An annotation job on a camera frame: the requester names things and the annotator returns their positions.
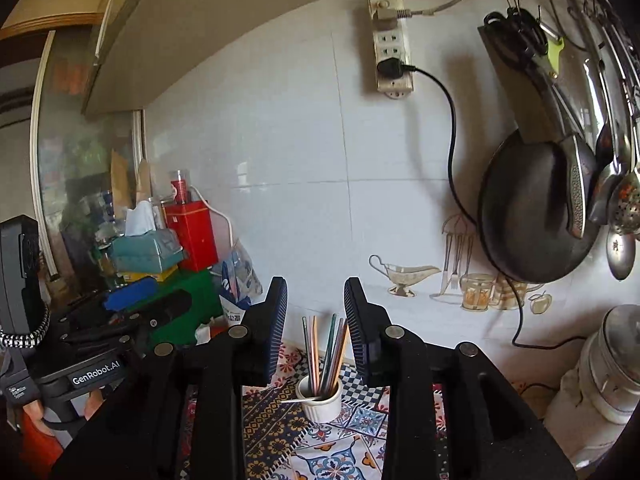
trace power outlet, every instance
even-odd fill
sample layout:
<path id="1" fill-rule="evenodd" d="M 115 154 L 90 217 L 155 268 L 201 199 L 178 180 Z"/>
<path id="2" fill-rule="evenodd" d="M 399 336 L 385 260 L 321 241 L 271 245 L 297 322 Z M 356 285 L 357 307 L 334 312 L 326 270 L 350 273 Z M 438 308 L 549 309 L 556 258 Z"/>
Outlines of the power outlet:
<path id="1" fill-rule="evenodd" d="M 409 42 L 403 20 L 379 20 L 378 9 L 404 9 L 403 0 L 367 0 L 373 30 L 373 46 L 376 52 L 376 65 L 389 57 L 397 57 L 403 63 L 410 64 Z M 378 92 L 393 99 L 405 97 L 414 91 L 414 76 L 406 72 L 400 79 L 385 79 L 376 70 Z"/>

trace metal screw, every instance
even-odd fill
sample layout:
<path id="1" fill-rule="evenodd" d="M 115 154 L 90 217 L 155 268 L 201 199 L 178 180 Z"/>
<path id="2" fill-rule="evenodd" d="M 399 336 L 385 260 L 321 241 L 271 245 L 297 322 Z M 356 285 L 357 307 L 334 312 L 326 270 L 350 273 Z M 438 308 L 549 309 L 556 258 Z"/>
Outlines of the metal screw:
<path id="1" fill-rule="evenodd" d="M 154 348 L 154 354 L 158 357 L 167 357 L 174 351 L 174 346 L 171 343 L 159 343 Z"/>
<path id="2" fill-rule="evenodd" d="M 228 334 L 233 339 L 242 339 L 249 333 L 249 330 L 244 325 L 235 325 L 228 330 Z"/>
<path id="3" fill-rule="evenodd" d="M 391 325 L 386 327 L 385 334 L 393 339 L 400 339 L 401 337 L 404 337 L 404 328 L 398 325 Z"/>
<path id="4" fill-rule="evenodd" d="M 462 343 L 460 345 L 460 352 L 467 357 L 475 357 L 478 355 L 478 347 L 473 343 Z"/>

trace electrical socket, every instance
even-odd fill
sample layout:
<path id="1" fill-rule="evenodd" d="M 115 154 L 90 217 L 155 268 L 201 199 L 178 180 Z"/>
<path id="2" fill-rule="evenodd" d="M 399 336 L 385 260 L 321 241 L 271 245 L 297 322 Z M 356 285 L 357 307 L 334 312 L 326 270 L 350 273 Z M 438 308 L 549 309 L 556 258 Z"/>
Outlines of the electrical socket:
<path id="1" fill-rule="evenodd" d="M 376 65 L 389 57 L 397 57 L 405 64 L 410 63 L 409 42 L 403 20 L 379 20 L 378 9 L 404 9 L 403 0 L 367 0 L 373 31 L 373 46 L 376 53 Z M 414 76 L 406 72 L 399 79 L 380 77 L 376 70 L 378 92 L 392 99 L 400 99 L 414 91 Z"/>

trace white tissue paper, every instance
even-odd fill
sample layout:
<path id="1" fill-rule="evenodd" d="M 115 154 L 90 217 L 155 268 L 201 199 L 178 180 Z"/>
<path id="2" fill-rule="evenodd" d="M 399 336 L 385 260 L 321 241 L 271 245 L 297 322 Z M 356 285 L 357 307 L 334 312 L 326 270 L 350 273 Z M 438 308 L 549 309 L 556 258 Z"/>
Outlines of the white tissue paper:
<path id="1" fill-rule="evenodd" d="M 127 219 L 124 226 L 125 236 L 140 236 L 155 230 L 156 223 L 151 202 L 141 200 L 135 209 L 127 209 Z"/>

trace white cup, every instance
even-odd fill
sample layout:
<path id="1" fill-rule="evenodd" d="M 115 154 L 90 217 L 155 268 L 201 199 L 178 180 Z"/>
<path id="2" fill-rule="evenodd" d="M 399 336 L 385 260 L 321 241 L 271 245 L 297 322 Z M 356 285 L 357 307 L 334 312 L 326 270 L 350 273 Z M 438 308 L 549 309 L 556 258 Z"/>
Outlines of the white cup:
<path id="1" fill-rule="evenodd" d="M 304 376 L 296 385 L 296 397 L 306 399 L 313 397 L 309 387 L 309 376 Z M 327 400 L 308 400 L 301 402 L 305 416 L 311 422 L 331 422 L 338 418 L 342 409 L 342 383 L 338 379 L 338 387 L 335 393 Z"/>

